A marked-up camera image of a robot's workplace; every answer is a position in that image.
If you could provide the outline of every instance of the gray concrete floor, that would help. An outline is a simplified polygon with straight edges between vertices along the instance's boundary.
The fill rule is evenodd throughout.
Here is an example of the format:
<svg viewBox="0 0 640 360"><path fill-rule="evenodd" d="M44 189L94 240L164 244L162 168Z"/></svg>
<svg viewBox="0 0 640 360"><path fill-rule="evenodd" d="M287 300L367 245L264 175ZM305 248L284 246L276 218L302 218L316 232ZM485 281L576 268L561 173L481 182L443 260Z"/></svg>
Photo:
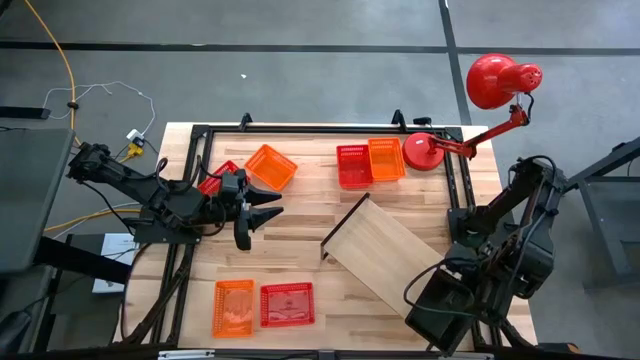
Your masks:
<svg viewBox="0 0 640 360"><path fill-rule="evenodd" d="M291 45L445 46L437 0L34 0L58 40ZM458 46L522 48L636 48L640 40L634 0L449 0ZM21 1L0 18L0 40L47 41ZM386 123L396 108L408 118L428 115L435 124L460 124L447 54L117 52L68 51L76 83L121 80L151 96L158 118L149 139L160 144L169 121ZM460 55L461 72L477 58ZM567 175L604 156L640 130L633 104L640 96L638 57L516 56L544 71L534 93L533 122L494 140L503 183L518 156L546 154ZM3 50L0 104L39 106L46 91L66 87L54 51ZM95 89L83 98L77 131L82 140L121 148L124 135L150 119L148 103L117 86L114 95ZM53 96L54 114L67 95ZM483 111L469 103L474 125L496 125L506 108ZM0 120L0 125L63 127L67 120ZM155 156L130 165L145 172ZM632 169L633 174L640 170ZM127 199L105 190L112 203ZM95 194L64 179L49 224L94 212ZM121 231L113 218L88 222L77 233ZM591 234L577 193L567 195L552 235L556 268L531 300L540 341L576 343L590 354L637 357L640 291L585 293L582 283L602 277L609 265ZM101 324L104 342L113 309L74 314L57 336L61 347L94 345L86 329Z"/></svg>

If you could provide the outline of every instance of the orange basket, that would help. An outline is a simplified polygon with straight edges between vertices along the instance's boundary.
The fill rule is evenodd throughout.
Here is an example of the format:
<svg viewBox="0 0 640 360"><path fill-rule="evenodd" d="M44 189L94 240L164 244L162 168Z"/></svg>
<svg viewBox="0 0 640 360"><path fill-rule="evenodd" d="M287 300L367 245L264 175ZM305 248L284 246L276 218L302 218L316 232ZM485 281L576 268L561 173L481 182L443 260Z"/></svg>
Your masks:
<svg viewBox="0 0 640 360"><path fill-rule="evenodd" d="M405 176L402 146L398 138L369 139L371 173L375 181L398 180Z"/></svg>
<svg viewBox="0 0 640 360"><path fill-rule="evenodd" d="M267 144L262 145L244 167L276 191L282 190L298 169L298 165Z"/></svg>
<svg viewBox="0 0 640 360"><path fill-rule="evenodd" d="M215 338L253 335L253 280L216 281L213 304Z"/></svg>

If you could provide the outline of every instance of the wooden tabletop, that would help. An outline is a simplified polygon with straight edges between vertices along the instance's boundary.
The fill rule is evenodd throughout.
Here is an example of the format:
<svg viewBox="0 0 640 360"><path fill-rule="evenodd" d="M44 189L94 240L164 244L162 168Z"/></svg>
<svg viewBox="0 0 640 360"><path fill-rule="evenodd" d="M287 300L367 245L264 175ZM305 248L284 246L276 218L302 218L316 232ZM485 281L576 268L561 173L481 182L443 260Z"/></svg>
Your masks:
<svg viewBox="0 0 640 360"><path fill-rule="evenodd" d="M181 179L193 123L168 123L160 156L169 163L162 176ZM463 126L465 139L486 130ZM336 146L366 144L359 134L247 134L215 135L210 169L232 160L243 167L262 144L269 144L298 165L282 191L283 198L265 206L283 206L284 212L263 225L252 237L252 250L242 252L233 241L233 226L219 235L203 238L196 247L180 334L181 348L424 350L426 340L369 288L329 257L320 260L320 242L364 194L346 191L338 184ZM461 184L458 161L453 161ZM485 142L469 162L477 204L486 204L500 191L500 178L491 147ZM252 183L267 188L257 179ZM429 172L407 167L407 176L395 182L376 183L366 191L371 200L416 236L444 255L449 248L446 211L450 207L444 165ZM461 206L464 193L458 186ZM126 301L126 329L130 333L158 296L166 258L166 245L153 245L133 271ZM261 285L312 282L316 322L313 325L261 328L259 299L255 296L254 335L242 339L211 336L216 280L254 279ZM170 328L174 302L165 317L164 336ZM536 342L528 302L514 298L510 321L521 334ZM459 350L472 350L467 336Z"/></svg>

